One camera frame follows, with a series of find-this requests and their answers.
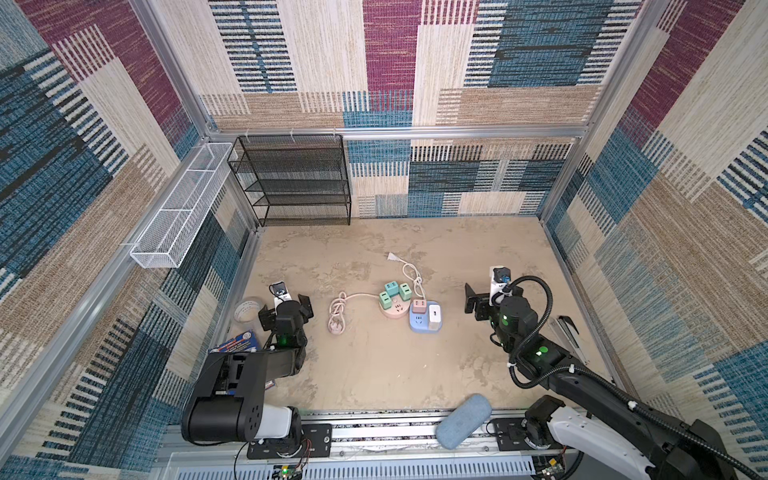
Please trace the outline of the white square adapter cube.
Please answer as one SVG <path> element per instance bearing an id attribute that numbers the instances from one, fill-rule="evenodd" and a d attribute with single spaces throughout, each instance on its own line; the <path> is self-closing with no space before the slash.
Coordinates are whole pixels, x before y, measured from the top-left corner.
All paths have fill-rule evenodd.
<path id="1" fill-rule="evenodd" d="M 439 304 L 431 302 L 428 304 L 428 329 L 430 331 L 439 331 L 442 327 L 442 310 Z"/>

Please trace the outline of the pink plug adapter cube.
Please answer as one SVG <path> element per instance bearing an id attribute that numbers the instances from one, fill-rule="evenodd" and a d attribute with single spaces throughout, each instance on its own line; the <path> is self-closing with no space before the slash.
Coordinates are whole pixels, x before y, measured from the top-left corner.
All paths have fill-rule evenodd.
<path id="1" fill-rule="evenodd" d="M 427 312 L 428 303 L 424 299 L 415 299 L 411 304 L 411 312 L 415 315 L 423 315 Z"/>

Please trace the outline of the green plug adapter cube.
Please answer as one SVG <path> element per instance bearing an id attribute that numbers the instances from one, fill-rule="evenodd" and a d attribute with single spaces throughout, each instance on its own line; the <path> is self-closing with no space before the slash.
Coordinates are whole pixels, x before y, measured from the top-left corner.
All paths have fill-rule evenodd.
<path id="1" fill-rule="evenodd" d="M 402 283 L 399 285 L 399 296 L 403 301 L 411 300 L 412 290 L 408 283 Z"/>

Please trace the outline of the teal plug adapter cube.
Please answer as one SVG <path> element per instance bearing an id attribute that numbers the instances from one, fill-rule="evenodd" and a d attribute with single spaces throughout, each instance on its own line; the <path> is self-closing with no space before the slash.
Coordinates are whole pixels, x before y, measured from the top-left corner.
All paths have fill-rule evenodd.
<path id="1" fill-rule="evenodd" d="M 393 297 L 399 294 L 399 284 L 397 281 L 391 281 L 385 284 L 385 291 L 388 296 Z"/>

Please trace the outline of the green plug adapter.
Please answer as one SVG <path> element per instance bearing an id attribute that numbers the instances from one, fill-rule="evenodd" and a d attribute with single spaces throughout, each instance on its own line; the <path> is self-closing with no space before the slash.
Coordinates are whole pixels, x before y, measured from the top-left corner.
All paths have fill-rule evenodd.
<path id="1" fill-rule="evenodd" d="M 389 310 L 392 307 L 392 298 L 386 291 L 381 292 L 378 299 L 383 310 Z"/>

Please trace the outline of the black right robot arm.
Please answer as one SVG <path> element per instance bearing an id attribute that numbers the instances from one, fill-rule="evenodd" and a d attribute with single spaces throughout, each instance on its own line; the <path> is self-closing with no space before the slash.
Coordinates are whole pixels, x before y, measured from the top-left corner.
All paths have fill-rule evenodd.
<path id="1" fill-rule="evenodd" d="M 688 424 L 642 402 L 545 337 L 553 309 L 545 280 L 512 279 L 505 267 L 492 269 L 490 279 L 488 293 L 465 288 L 465 311 L 490 323 L 516 387 L 547 391 L 525 412 L 531 447 L 572 447 L 629 479 L 759 478 L 709 424 Z"/>

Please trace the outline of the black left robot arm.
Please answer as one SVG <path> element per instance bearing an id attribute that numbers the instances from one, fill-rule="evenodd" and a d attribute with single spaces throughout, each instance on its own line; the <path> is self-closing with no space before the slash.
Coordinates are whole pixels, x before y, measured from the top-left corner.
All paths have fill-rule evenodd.
<path id="1" fill-rule="evenodd" d="M 267 383 L 297 374 L 306 358 L 304 326 L 314 317 L 311 299 L 298 295 L 259 311 L 276 343 L 266 349 L 208 354 L 180 422 L 185 441 L 198 446 L 260 443 L 283 455 L 302 442 L 295 407 L 265 402 Z"/>

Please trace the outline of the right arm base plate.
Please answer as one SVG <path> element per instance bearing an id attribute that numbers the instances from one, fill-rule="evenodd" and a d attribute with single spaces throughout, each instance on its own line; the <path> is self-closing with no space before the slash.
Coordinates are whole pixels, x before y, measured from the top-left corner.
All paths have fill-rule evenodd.
<path id="1" fill-rule="evenodd" d="M 573 448 L 565 448 L 563 445 L 553 442 L 548 447 L 534 446 L 526 440 L 527 432 L 522 426 L 522 417 L 492 418 L 486 423 L 486 433 L 496 440 L 500 452 L 538 452 L 543 454 L 555 454 L 565 451 L 567 454 L 576 453 Z"/>

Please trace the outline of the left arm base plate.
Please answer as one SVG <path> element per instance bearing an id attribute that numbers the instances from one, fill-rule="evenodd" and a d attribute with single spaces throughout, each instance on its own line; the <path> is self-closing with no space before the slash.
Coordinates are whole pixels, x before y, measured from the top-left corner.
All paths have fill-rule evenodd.
<path id="1" fill-rule="evenodd" d="M 302 424 L 292 427 L 284 438 L 259 439 L 248 446 L 249 460 L 272 460 L 286 458 L 298 460 L 301 457 L 328 458 L 333 439 L 330 423 Z"/>

